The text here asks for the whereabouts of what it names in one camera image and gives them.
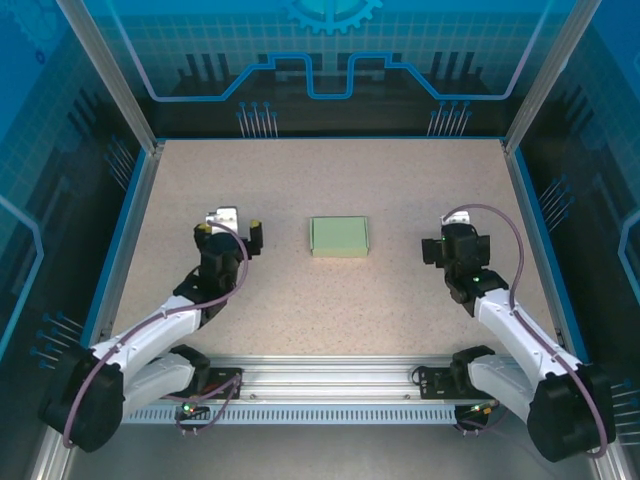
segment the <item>gray floor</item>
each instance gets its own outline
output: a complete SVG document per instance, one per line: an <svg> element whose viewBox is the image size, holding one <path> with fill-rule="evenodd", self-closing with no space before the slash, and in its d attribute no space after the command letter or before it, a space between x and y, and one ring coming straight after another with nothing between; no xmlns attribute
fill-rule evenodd
<svg viewBox="0 0 640 480"><path fill-rule="evenodd" d="M532 455L515 417L499 432L507 438L449 426L219 426L181 438L170 426L125 426L101 450L75 453L67 480L592 478L585 457Z"/></svg>

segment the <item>metal extrusion bar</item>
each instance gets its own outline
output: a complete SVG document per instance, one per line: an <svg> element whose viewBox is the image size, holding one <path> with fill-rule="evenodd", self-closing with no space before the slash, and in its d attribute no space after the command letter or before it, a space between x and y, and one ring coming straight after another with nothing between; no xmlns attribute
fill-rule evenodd
<svg viewBox="0 0 640 480"><path fill-rule="evenodd" d="M62 445L62 435L47 427L29 480L62 479L71 450Z"/></svg>
<svg viewBox="0 0 640 480"><path fill-rule="evenodd" d="M540 68L505 137L508 153L515 152L531 126L569 57L589 26L601 0L577 0L551 51Z"/></svg>
<svg viewBox="0 0 640 480"><path fill-rule="evenodd" d="M565 348L569 352L575 354L576 348L574 345L574 341L571 338L571 335L569 335L569 325L567 322L567 317L564 308L562 307L562 301L560 300L558 288L556 287L556 282L551 271L551 264L549 263L549 259L545 254L544 242L542 241L542 236L536 224L531 200L527 196L522 172L520 171L514 153L507 152L505 149L505 158L507 162L507 168L509 170L509 174L513 183L513 188L516 194L516 200L518 201L518 206L520 207L520 211L522 212L522 219L527 231L527 236L529 237L529 241L531 243L533 258L536 262L536 266L538 267L538 272L540 273L540 282L542 283L542 288L549 304L551 319L553 320L554 325L558 327L564 334L563 337L565 340Z"/></svg>
<svg viewBox="0 0 640 480"><path fill-rule="evenodd" d="M222 417L228 425L451 425L457 405L482 399L422 400L416 366L448 367L451 357L216 357L219 368L242 368L240 397ZM505 361L514 365L511 357ZM207 423L222 400L191 423ZM141 408L125 424L173 424L175 402Z"/></svg>
<svg viewBox="0 0 640 480"><path fill-rule="evenodd" d="M88 342L89 345L93 345L110 336L163 149L164 143L160 143L156 153L154 155L147 154L144 159L140 179L138 180L129 214L122 231L122 240L116 251L113 268L109 273L104 290L103 299L105 301L100 304L95 326Z"/></svg>
<svg viewBox="0 0 640 480"><path fill-rule="evenodd" d="M81 0L57 0L57 3L138 142L153 154L156 137L91 14Z"/></svg>

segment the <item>cable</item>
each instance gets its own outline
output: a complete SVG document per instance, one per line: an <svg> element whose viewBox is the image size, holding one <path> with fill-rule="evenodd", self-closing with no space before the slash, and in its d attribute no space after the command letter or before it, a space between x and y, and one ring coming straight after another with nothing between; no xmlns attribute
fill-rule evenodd
<svg viewBox="0 0 640 480"><path fill-rule="evenodd" d="M482 427L478 429L478 433L490 432L492 430L495 430L500 425L502 425L502 423L504 423L505 419L508 416L509 416L509 409L507 407L504 407L504 411L502 412L502 415L500 415L500 417L498 417L498 420L493 422L491 425L482 425L478 423L478 425ZM471 420L460 420L460 423L474 423L474 422L472 422ZM462 425L460 425L460 423L457 423L454 425L454 427L456 427L458 430L462 428Z"/></svg>
<svg viewBox="0 0 640 480"><path fill-rule="evenodd" d="M247 248L244 245L244 241L242 240L242 238L240 238L240 236L236 232L234 232L232 229L230 229L226 225L222 225L221 223L216 223L216 222L207 222L207 224L210 227L219 228L227 232L228 234L230 234L234 238L234 240L238 243L238 246L240 247L240 251L242 252L242 260L244 261L244 267L242 268L242 274L240 275L240 279L238 280L235 288L231 290L229 293L226 293L225 295L223 295L222 297L216 298L215 300L211 300L210 302L172 308L167 310L166 312L158 312L150 316L143 322L139 323L138 325L133 327L131 330L129 330L125 335L123 335L120 341L116 343L113 347L111 347L107 351L107 353L105 353L105 355L100 359L100 361L96 364L96 366L93 367L93 369L91 369L91 371L89 372L89 375L87 375L87 378L84 380L84 382L82 382L82 385L80 385L80 389L78 390L76 397L73 399L73 403L71 404L71 408L69 410L69 416L67 417L67 421L64 425L64 431L62 434L62 444L66 448L74 447L73 443L71 443L71 440L70 440L71 428L73 427L73 422L75 421L76 415L78 414L78 409L80 408L80 402L82 402L82 399L87 393L87 390L91 385L91 382L93 382L93 379L96 377L100 369L106 365L106 363L109 361L111 357L113 357L116 353L120 351L121 346L123 346L131 337L133 337L140 330L142 330L143 328L151 325L152 323L162 318L165 318L166 316L174 315L176 313L189 312L192 310L202 310L204 308L213 307L215 305L219 305L223 302L226 302L229 298L235 295L244 284L244 281L247 278L247 272L248 272L248 266L249 266L249 254L247 252Z"/></svg>
<svg viewBox="0 0 640 480"><path fill-rule="evenodd" d="M179 428L180 430L182 430L183 434L186 434L187 432L193 432L194 435L197 435L198 432L201 432L203 430L206 430L208 428L213 427L218 422L218 420L220 420L220 418L222 418L222 415L224 415L224 412L226 411L227 407L229 406L229 403L231 402L231 399L233 398L233 395L236 393L236 390L240 386L240 376L238 376L238 375L234 376L231 380L227 381L225 384L223 384L220 387L216 388L213 392L209 392L206 395L198 397L198 399L196 399L196 400L194 400L193 398L188 398L188 399L185 398L185 399L183 399L183 400L187 400L187 401L190 401L190 402L195 401L196 404L197 404L198 401L204 400L205 397L206 398L210 398L210 397L213 397L214 395L217 395L220 392L223 392L230 385L233 385L233 388L231 389L231 392L229 393L229 396L227 397L227 399L222 404L222 408L220 408L220 410L218 411L216 416L213 417L213 419L209 423L207 423L206 425L203 425L202 427L197 427L197 428L194 427L193 429L187 429L180 422L180 417L176 417L176 427ZM164 398L178 399L179 397L171 397L171 396L167 395Z"/></svg>
<svg viewBox="0 0 640 480"><path fill-rule="evenodd" d="M580 393L584 397L584 400L587 403L587 406L589 407L589 410L591 411L591 415L593 416L593 419L596 422L596 428L598 430L598 436L600 437L600 449L598 451L596 451L596 452L593 452L593 453L591 453L591 452L585 452L585 453L589 458L600 458L600 457L603 457L605 455L605 453L607 453L607 447L608 447L607 432L606 432L606 429L604 427L604 421L602 420L602 416L600 415L600 412L598 411L598 407L596 406L595 402L593 401L593 397L591 397L591 394L587 390L587 387L584 385L582 380L580 380L580 377L578 377L578 375L571 369L571 366L560 355L558 355L558 352L556 352L554 350L554 348L551 345L549 345L545 341L545 339L542 338L538 334L538 332L536 332L531 327L531 325L529 325L525 321L524 318L522 318L522 315L520 315L520 312L518 312L518 310L516 310L516 288L518 287L518 284L520 283L520 277L522 276L522 270L524 269L524 243L522 241L522 236L520 235L520 232L518 231L518 227L513 222L513 220L511 220L507 216L507 214L505 214L501 210L498 210L495 207L492 207L490 205L485 205L483 203L470 203L470 204L467 204L467 205L461 205L461 206L453 209L449 213L447 213L443 217L443 221L447 220L451 215L453 215L456 212L459 212L461 210L469 210L469 209L481 209L481 210L488 210L490 212L493 212L496 215L498 215L499 217L501 217L505 222L507 222L507 224L509 224L509 227L511 227L511 230L513 231L513 234L516 237L516 241L518 242L518 256L519 256L519 259L518 259L518 268L516 269L516 275L515 275L515 277L513 279L513 284L511 286L511 290L509 291L509 308L511 309L511 312L513 313L515 318L518 320L520 325L522 325L522 327L527 331L527 333L529 333L529 335L531 335L540 344L540 346L542 348L544 348L546 350L546 352L549 353L549 355L551 355L551 358L555 359L562 366L562 368L564 368L567 371L567 373L569 374L571 379L574 381L574 383L578 387L578 390L580 390Z"/></svg>

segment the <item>aluminum frame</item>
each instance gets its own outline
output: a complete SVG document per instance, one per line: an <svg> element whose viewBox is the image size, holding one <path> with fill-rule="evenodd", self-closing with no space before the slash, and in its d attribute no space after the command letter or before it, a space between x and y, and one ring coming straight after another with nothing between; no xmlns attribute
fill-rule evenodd
<svg viewBox="0 0 640 480"><path fill-rule="evenodd" d="M569 57L582 38L582 34L591 23L602 0L576 0L576 4L567 17L567 21L553 42L553 46L542 64L533 85L527 92L518 113L516 113L505 137L509 154L516 151L520 142L529 130L531 123L540 111L551 88L564 70Z"/></svg>
<svg viewBox="0 0 640 480"><path fill-rule="evenodd" d="M146 152L153 154L156 137L84 2L56 1L138 142Z"/></svg>

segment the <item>white bracket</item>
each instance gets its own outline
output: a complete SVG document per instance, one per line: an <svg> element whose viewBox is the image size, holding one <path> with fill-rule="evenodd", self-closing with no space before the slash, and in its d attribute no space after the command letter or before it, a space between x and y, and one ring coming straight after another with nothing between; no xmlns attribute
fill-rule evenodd
<svg viewBox="0 0 640 480"><path fill-rule="evenodd" d="M452 223L466 223L467 225L469 225L471 223L469 212L456 212L446 220L444 219L444 215L440 217L440 224L442 226L450 225Z"/></svg>
<svg viewBox="0 0 640 480"><path fill-rule="evenodd" d="M209 213L205 217L205 221L221 223L225 227L229 227L235 233L238 233L238 209L236 207L220 207L215 212ZM213 227L211 233L223 232L221 228Z"/></svg>

